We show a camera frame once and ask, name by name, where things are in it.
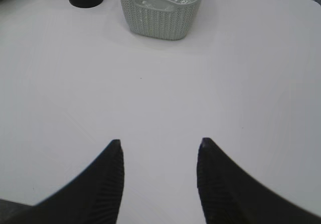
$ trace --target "woven pattern basket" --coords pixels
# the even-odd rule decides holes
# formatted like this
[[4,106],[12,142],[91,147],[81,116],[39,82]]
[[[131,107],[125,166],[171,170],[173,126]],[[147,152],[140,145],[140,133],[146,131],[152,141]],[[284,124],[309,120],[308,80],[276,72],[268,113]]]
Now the woven pattern basket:
[[148,37],[178,40],[186,36],[201,0],[179,4],[170,0],[157,0],[167,7],[148,8],[141,4],[145,0],[121,0],[122,9],[129,28]]

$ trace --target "white table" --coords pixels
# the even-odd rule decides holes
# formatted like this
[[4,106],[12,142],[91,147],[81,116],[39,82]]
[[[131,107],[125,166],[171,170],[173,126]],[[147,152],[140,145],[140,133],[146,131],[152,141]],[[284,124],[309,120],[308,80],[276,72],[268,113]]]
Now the white table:
[[321,215],[321,13],[203,0],[180,41],[131,33],[120,0],[0,4],[0,197],[35,204],[122,140],[118,223],[205,223],[202,137]]

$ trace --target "table surface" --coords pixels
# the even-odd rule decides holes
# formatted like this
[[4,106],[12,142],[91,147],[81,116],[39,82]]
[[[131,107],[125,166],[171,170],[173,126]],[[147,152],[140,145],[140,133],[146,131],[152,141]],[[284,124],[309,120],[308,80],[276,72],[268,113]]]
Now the table surface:
[[188,35],[131,33],[120,0],[0,4],[0,197],[35,204],[122,141],[119,223],[205,223],[211,137],[321,215],[321,22],[310,0],[203,0]]

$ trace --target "gray floor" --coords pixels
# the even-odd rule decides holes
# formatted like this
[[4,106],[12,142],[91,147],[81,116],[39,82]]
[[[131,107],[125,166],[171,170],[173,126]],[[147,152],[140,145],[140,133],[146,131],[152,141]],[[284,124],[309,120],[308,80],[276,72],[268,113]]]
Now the gray floor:
[[3,223],[5,220],[9,219],[10,217],[29,208],[30,208],[29,205],[23,205],[23,204],[0,199],[0,223]]

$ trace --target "basket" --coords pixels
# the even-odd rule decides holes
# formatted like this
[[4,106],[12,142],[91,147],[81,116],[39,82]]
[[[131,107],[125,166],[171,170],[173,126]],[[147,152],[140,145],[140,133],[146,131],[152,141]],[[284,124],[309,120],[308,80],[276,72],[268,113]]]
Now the basket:
[[142,5],[145,0],[121,0],[129,28],[148,37],[178,40],[186,36],[201,0],[179,4],[170,0],[150,0],[168,6],[163,9]]

